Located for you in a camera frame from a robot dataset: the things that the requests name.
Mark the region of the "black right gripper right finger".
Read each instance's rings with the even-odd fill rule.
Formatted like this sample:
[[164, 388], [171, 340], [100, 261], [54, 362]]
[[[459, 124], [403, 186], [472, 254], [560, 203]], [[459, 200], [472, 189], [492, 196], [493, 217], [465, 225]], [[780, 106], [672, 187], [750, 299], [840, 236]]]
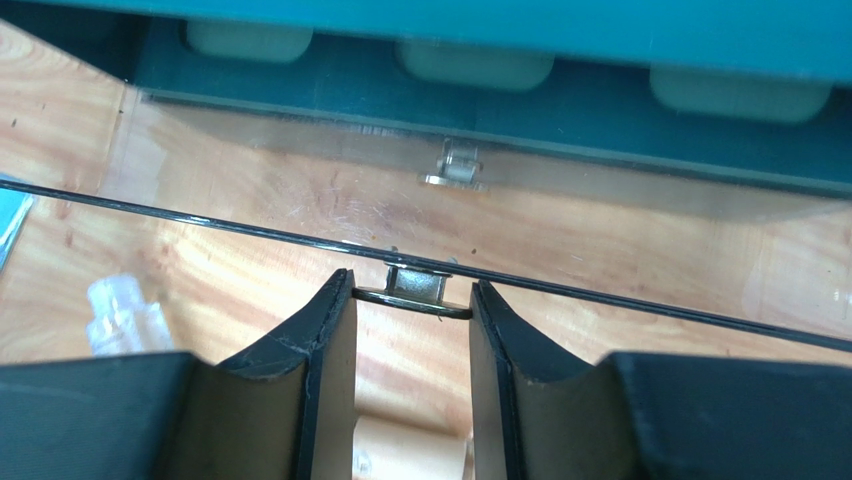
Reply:
[[471, 292], [479, 479], [847, 479], [851, 372], [615, 351], [590, 364]]

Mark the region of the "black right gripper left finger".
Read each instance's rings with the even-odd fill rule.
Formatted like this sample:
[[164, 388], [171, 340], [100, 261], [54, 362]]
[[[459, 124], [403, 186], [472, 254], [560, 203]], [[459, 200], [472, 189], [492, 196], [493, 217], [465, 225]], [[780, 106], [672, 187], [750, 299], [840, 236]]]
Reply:
[[348, 479], [354, 276], [211, 365], [189, 352], [6, 365], [5, 479]]

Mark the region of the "clear plastic bottle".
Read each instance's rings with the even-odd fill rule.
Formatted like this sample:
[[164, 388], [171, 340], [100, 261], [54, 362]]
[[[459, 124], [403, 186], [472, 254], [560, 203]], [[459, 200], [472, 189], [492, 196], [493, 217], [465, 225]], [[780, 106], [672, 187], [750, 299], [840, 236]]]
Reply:
[[129, 274], [106, 277], [87, 290], [93, 319], [85, 332], [94, 356], [118, 356], [175, 349], [159, 303], [148, 303]]

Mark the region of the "teal drawer cabinet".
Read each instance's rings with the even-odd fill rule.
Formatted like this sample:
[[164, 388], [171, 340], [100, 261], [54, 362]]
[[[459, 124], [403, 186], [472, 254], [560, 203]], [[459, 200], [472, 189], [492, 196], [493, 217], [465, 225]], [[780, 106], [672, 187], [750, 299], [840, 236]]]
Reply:
[[851, 195], [847, 1], [5, 1], [173, 102]]

